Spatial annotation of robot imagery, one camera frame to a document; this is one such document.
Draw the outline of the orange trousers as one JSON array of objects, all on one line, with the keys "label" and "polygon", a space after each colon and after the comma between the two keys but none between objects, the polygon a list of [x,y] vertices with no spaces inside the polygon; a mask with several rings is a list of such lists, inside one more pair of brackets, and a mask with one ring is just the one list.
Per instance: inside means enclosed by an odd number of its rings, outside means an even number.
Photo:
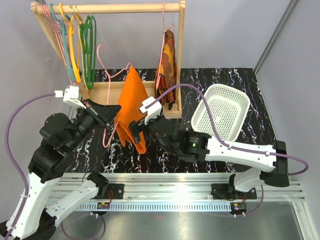
[{"label": "orange trousers", "polygon": [[146,141],[142,133],[139,134],[140,142],[135,143],[134,136],[129,129],[133,121],[139,121],[144,115],[139,108],[144,100],[148,98],[143,81],[136,69],[131,66],[125,78],[124,85],[119,97],[118,104],[121,110],[118,112],[115,122],[117,123],[116,132],[123,146],[126,143],[134,144],[140,154],[146,153]]}]

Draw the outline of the pink wire hanger with orange trousers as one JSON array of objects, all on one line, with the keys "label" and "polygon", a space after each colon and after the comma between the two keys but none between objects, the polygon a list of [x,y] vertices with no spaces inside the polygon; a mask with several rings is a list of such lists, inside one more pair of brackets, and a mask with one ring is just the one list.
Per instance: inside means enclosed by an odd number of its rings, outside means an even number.
[{"label": "pink wire hanger with orange trousers", "polygon": [[[97,54],[97,58],[98,58],[98,61],[100,62],[100,64],[102,65],[103,67],[103,70],[104,72],[106,73],[107,75],[107,79],[108,79],[108,89],[107,89],[107,100],[106,100],[106,103],[109,104],[109,99],[110,99],[110,90],[111,90],[111,79],[118,76],[119,74],[121,74],[123,71],[127,71],[131,66],[132,66],[132,63],[129,62],[125,68],[121,69],[118,73],[114,74],[114,75],[110,75],[107,68],[105,67],[103,61],[101,60],[101,57],[100,57],[100,48],[103,48],[106,52],[107,52],[107,48],[104,47],[102,44],[98,45],[97,49],[96,49],[96,54]],[[108,142],[106,143],[106,136],[107,136],[107,129],[105,128],[104,129],[104,132],[103,132],[103,137],[102,137],[102,145],[104,148],[108,148],[109,145],[111,144],[111,141],[113,139],[113,136],[116,132],[116,128],[118,126],[119,122],[117,121],[114,125],[114,128],[109,136],[109,139],[108,139]]]}]

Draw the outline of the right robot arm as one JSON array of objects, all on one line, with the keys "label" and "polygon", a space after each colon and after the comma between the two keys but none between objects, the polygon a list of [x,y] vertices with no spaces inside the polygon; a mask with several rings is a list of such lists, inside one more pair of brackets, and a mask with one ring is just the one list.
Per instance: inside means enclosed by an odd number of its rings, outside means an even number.
[{"label": "right robot arm", "polygon": [[285,188],[290,185],[286,145],[277,141],[275,145],[249,145],[230,141],[219,141],[207,133],[186,130],[164,116],[147,120],[145,117],[129,124],[134,142],[143,138],[156,142],[169,155],[179,160],[197,163],[222,161],[250,168],[242,173],[233,173],[228,183],[211,186],[215,200],[234,201],[244,199],[255,187],[265,184]]}]

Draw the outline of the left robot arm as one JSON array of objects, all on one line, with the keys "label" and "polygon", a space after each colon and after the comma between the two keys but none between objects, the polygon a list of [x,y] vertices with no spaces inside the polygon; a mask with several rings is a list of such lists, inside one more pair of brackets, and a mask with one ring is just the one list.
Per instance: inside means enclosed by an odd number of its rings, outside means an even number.
[{"label": "left robot arm", "polygon": [[46,205],[85,138],[94,129],[110,124],[121,110],[120,105],[101,105],[90,99],[82,105],[75,121],[63,113],[55,113],[45,120],[39,131],[40,147],[28,166],[28,186],[12,217],[0,224],[0,234],[5,239],[48,240],[62,221],[84,202],[107,196],[109,181],[93,172],[77,189],[56,203]]}]

